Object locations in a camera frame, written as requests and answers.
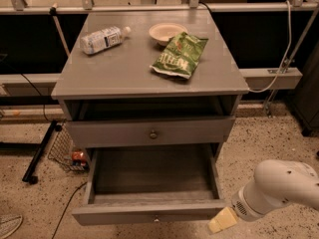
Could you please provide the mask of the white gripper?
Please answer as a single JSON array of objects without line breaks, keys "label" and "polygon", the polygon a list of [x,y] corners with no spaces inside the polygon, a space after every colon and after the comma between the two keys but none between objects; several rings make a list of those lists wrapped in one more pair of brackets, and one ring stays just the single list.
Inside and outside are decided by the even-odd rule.
[{"label": "white gripper", "polygon": [[224,207],[209,221],[208,229],[211,233],[236,225],[238,216],[244,221],[252,222],[283,207],[281,201],[263,193],[254,180],[250,180],[232,196],[231,204],[235,211],[231,207]]}]

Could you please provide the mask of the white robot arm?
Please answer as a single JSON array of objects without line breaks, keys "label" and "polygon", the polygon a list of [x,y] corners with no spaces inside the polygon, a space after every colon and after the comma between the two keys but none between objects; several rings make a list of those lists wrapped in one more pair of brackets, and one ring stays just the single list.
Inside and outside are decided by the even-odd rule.
[{"label": "white robot arm", "polygon": [[254,170],[252,179],[232,195],[231,206],[224,207],[207,224],[210,233],[218,233],[239,219],[256,221],[273,210],[291,203],[319,209],[319,177],[308,164],[267,159]]}]

